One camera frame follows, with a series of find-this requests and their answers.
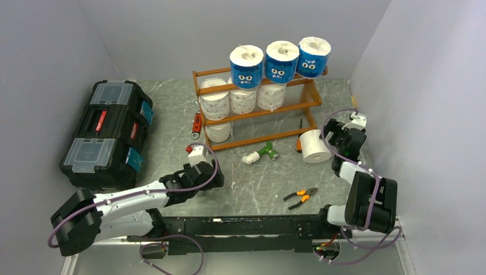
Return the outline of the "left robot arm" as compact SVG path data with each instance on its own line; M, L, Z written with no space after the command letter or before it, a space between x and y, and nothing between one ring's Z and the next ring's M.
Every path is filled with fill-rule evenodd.
M93 194L77 190L50 218L50 248L64 257L78 254L105 239L136 236L156 241L167 232L161 208L184 203L199 191L224 186L215 160L185 164L182 170L125 191Z

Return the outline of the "plain white paper roll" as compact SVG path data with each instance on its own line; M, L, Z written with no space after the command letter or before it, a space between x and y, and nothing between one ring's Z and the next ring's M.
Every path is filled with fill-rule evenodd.
M205 132L210 141L220 143L232 135L231 123L222 123L205 127Z

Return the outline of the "white floral paper roll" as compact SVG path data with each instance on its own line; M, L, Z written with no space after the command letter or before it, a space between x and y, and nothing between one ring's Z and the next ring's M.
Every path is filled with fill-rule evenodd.
M258 87L252 89L232 89L229 92L230 109L236 114L246 114L256 106Z
M210 88L226 85L227 82L221 78L209 78L202 82L200 88ZM203 114L208 120L221 120L230 112L229 92L212 93L199 97Z
M261 85L257 91L257 105L267 111L275 111L283 105L286 84Z

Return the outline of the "blue paper roll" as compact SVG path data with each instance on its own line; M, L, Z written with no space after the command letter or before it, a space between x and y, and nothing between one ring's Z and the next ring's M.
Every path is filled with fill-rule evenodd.
M299 48L289 41L275 41L265 51L265 77L275 84L286 84L293 80Z
M264 74L264 53L258 46L240 45L230 53L232 83L245 90L257 88Z
M296 73L304 78L317 78L326 68L331 45L319 37L304 37L298 45L299 59Z

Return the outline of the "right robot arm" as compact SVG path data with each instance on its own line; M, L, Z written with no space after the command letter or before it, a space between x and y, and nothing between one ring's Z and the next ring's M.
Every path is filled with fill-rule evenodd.
M332 157L331 169L350 184L345 205L326 205L326 216L316 221L316 231L323 238L337 232L338 226L366 228L379 233L391 233L395 226L398 183L389 178L373 176L368 168L359 165L360 149L366 140L366 130L351 128L330 118L322 131L337 153Z

